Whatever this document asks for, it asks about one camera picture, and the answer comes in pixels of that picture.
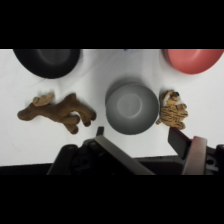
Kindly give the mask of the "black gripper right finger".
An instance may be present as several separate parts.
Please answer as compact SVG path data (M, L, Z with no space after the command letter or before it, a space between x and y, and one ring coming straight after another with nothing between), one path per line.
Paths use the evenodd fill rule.
M194 136L189 139L177 128L170 128L168 143L184 161L183 175L203 175L205 173L207 140Z

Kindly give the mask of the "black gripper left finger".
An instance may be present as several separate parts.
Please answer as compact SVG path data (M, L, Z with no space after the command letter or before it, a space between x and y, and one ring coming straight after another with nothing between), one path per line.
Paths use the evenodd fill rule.
M153 175L152 171L105 138L103 127L97 129L94 150L98 155L98 161L110 174Z

